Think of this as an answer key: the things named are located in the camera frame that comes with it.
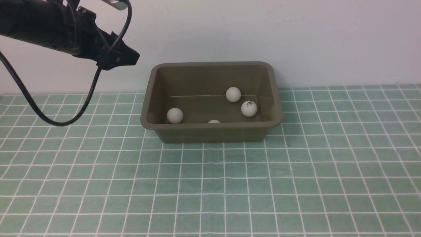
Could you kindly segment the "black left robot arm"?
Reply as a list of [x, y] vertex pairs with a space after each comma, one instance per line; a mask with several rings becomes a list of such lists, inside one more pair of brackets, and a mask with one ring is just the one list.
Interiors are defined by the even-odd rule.
[[2, 0], [1, 35], [76, 58], [92, 60], [103, 70], [134, 66], [139, 53], [114, 32], [96, 24], [96, 14], [78, 0]]

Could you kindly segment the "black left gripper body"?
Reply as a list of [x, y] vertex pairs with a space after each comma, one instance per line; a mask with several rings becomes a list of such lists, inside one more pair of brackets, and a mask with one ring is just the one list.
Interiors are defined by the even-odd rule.
[[107, 33], [96, 25], [96, 14], [88, 9], [65, 7], [62, 25], [62, 51], [77, 58], [100, 62], [114, 42], [114, 33]]

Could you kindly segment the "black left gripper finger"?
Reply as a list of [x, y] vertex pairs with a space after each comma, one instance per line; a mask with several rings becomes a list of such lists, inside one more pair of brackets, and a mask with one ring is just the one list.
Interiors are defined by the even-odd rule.
[[101, 34], [97, 66], [102, 66], [103, 70], [111, 70], [118, 66], [134, 66], [137, 64], [140, 54], [127, 46], [123, 40], [114, 47], [107, 60], [105, 60], [104, 57], [109, 51], [109, 47], [112, 46], [118, 35], [114, 32], [108, 34], [104, 31], [101, 31]]

